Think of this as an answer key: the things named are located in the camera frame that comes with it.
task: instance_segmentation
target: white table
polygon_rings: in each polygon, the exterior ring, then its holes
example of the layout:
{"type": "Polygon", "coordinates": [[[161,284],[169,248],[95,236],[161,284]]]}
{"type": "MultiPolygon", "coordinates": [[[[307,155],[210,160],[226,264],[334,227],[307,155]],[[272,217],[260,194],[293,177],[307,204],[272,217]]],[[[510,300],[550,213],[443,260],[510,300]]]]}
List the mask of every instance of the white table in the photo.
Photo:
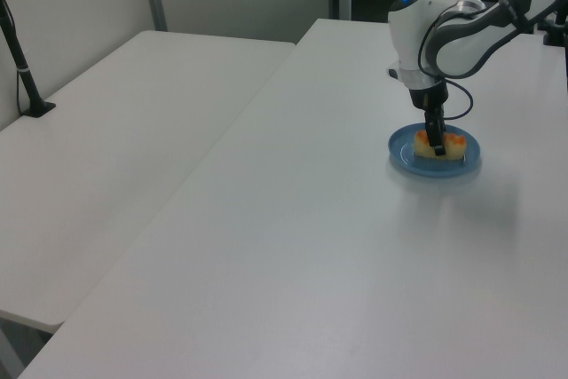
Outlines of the white table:
{"type": "Polygon", "coordinates": [[[141,33],[0,132],[0,317],[56,330],[293,47],[141,33]]]}
{"type": "Polygon", "coordinates": [[[394,58],[318,21],[22,379],[564,377],[564,51],[464,81],[483,165],[450,180],[389,160],[422,119],[394,58]]]}

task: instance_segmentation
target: table leg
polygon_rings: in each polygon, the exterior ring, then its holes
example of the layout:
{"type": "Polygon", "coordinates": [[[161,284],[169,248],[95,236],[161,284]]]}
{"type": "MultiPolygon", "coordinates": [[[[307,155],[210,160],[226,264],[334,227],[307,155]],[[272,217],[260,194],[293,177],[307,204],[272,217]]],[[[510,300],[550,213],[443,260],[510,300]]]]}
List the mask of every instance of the table leg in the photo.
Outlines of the table leg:
{"type": "Polygon", "coordinates": [[[16,379],[24,371],[24,364],[12,348],[2,328],[0,328],[0,363],[2,363],[12,379],[16,379]]]}

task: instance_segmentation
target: black cable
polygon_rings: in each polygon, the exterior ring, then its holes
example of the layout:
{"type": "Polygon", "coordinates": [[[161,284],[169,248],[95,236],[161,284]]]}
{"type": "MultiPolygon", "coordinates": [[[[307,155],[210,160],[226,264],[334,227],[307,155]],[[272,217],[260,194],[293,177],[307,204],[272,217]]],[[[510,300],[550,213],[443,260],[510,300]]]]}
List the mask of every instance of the black cable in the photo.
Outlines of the black cable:
{"type": "MultiPolygon", "coordinates": [[[[8,15],[10,16],[10,22],[12,23],[12,28],[14,29],[14,33],[16,33],[16,21],[14,21],[14,16],[12,15],[12,11],[10,10],[10,6],[6,0],[3,0],[4,7],[6,11],[8,11],[8,15]]],[[[20,73],[16,70],[16,107],[18,107],[18,114],[23,116],[21,113],[20,108],[20,73]]]]}
{"type": "MultiPolygon", "coordinates": [[[[428,39],[428,36],[430,35],[430,32],[432,31],[432,29],[436,26],[436,24],[438,24],[438,22],[440,21],[440,19],[442,18],[442,15],[444,14],[444,12],[448,11],[449,9],[453,8],[455,6],[455,4],[453,4],[452,6],[449,6],[448,8],[445,8],[439,15],[438,17],[434,20],[434,22],[432,22],[430,24],[430,26],[428,27],[428,30],[426,31],[426,34],[424,35],[424,38],[422,39],[422,43],[420,43],[420,49],[418,50],[418,68],[420,68],[420,71],[422,71],[424,74],[432,77],[433,79],[436,80],[440,80],[442,82],[445,83],[450,83],[452,86],[455,86],[458,89],[461,89],[463,91],[463,93],[466,94],[466,96],[469,98],[469,107],[468,109],[465,110],[465,112],[458,114],[458,115],[454,115],[452,117],[443,117],[444,120],[456,120],[456,119],[461,119],[464,115],[467,115],[471,109],[473,108],[473,97],[471,96],[471,94],[469,93],[469,91],[467,89],[465,89],[463,86],[461,86],[460,84],[456,83],[456,82],[452,82],[451,80],[447,80],[445,77],[441,76],[441,75],[433,75],[432,73],[426,71],[426,69],[422,66],[422,51],[424,50],[424,45],[426,44],[426,39],[428,39]]],[[[476,15],[478,15],[481,12],[485,12],[486,9],[482,9],[480,11],[475,11],[472,13],[463,13],[460,12],[456,15],[454,15],[452,18],[466,18],[466,19],[471,19],[471,17],[474,17],[476,15]]]]}
{"type": "Polygon", "coordinates": [[[20,73],[16,70],[16,106],[18,107],[18,114],[23,116],[20,108],[20,73]]]}

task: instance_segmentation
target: black stand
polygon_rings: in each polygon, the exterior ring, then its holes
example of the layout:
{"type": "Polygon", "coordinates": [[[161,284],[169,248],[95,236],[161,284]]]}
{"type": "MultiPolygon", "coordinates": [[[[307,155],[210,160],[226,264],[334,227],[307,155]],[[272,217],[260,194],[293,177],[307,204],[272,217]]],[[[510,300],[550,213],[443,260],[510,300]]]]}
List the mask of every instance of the black stand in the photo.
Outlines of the black stand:
{"type": "Polygon", "coordinates": [[[566,14],[568,7],[565,7],[556,13],[556,19],[545,20],[539,25],[540,30],[547,32],[544,35],[543,43],[547,46],[560,46],[566,45],[566,35],[568,35],[568,27],[566,26],[566,14]]]}
{"type": "Polygon", "coordinates": [[[26,57],[21,49],[20,42],[16,36],[16,29],[13,26],[12,20],[10,18],[10,13],[8,12],[6,0],[0,0],[0,26],[16,63],[16,68],[18,69],[18,74],[21,77],[21,81],[24,83],[26,92],[29,96],[29,110],[26,110],[22,115],[28,115],[30,117],[41,117],[48,111],[55,107],[55,104],[51,102],[45,102],[42,97],[40,97],[32,73],[29,71],[28,63],[26,62],[26,57]]]}

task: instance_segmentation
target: microphone stand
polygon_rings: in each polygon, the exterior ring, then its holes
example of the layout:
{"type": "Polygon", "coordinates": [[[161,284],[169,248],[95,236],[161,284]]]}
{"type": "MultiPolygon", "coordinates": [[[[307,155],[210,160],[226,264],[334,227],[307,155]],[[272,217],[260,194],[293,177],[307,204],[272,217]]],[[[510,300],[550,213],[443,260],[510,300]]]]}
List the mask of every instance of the microphone stand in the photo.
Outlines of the microphone stand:
{"type": "Polygon", "coordinates": [[[55,104],[44,101],[37,91],[36,83],[34,82],[31,71],[29,71],[26,57],[16,36],[16,29],[13,25],[6,0],[0,0],[0,26],[2,26],[4,37],[10,48],[14,62],[16,63],[18,75],[20,75],[21,81],[24,83],[24,87],[29,96],[29,110],[24,111],[22,115],[41,117],[52,110],[55,104]]]}

